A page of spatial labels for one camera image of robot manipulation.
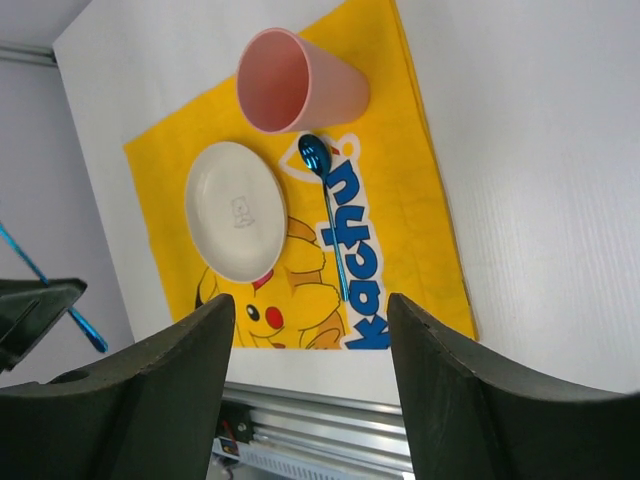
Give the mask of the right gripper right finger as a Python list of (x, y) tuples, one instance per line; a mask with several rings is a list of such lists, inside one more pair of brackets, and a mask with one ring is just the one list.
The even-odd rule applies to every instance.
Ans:
[(416, 478), (638, 478), (638, 394), (528, 368), (402, 294), (387, 317)]

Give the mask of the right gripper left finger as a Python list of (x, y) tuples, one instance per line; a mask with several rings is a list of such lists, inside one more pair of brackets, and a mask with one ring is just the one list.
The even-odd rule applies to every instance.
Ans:
[(2, 478), (205, 478), (234, 329), (220, 294), (107, 358), (2, 389)]

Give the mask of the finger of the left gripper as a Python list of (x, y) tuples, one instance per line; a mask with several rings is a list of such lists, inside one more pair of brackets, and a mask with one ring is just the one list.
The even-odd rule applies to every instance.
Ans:
[(1, 369), (13, 370), (82, 296), (78, 278), (1, 280)]

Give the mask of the blue metallic fork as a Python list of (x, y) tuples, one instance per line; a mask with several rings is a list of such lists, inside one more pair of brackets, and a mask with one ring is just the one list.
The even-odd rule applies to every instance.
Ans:
[(39, 279), (1, 280), (1, 347), (8, 356), (21, 360), (65, 313), (71, 315), (94, 348), (105, 353), (108, 350), (106, 341), (73, 306), (69, 306), (82, 295), (86, 285), (79, 279), (49, 281), (4, 226), (1, 226), (1, 237)]

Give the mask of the cream round plate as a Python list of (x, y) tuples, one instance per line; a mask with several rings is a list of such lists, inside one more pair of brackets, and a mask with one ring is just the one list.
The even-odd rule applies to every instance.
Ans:
[(287, 236), (287, 208), (278, 180), (248, 147), (222, 141), (205, 148), (187, 178), (185, 213), (205, 263), (236, 283), (264, 277)]

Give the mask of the yellow Pikachu cloth placemat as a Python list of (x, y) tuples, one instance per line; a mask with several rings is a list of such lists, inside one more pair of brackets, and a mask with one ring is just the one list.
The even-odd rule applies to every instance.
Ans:
[[(221, 293), (235, 301), (239, 348), (384, 350), (389, 295), (400, 292), (474, 337), (447, 202), (399, 12), (347, 1), (302, 37), (360, 69), (371, 101), (323, 136), (332, 198), (302, 162), (297, 135), (266, 135), (240, 111), (227, 79), (124, 147), (170, 312)], [(234, 283), (209, 268), (188, 231), (185, 189), (197, 156), (220, 141), (257, 153), (282, 186), (283, 254), (262, 278)]]

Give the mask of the blue metallic spoon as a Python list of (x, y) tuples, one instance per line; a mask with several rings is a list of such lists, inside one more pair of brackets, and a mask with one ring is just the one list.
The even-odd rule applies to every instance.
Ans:
[(298, 140), (298, 150), (306, 167), (320, 179), (322, 184), (323, 198), (331, 232), (331, 243), (336, 259), (341, 296), (343, 301), (347, 301), (349, 298), (347, 276), (336, 236), (336, 226), (328, 189), (328, 176), (331, 170), (331, 154), (323, 140), (314, 134), (303, 134)]

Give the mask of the orange plastic cup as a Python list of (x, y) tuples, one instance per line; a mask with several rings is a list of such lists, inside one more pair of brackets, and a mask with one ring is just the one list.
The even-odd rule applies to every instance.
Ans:
[(370, 101), (366, 76), (283, 28), (256, 34), (236, 71), (246, 120), (266, 134), (321, 129), (357, 120)]

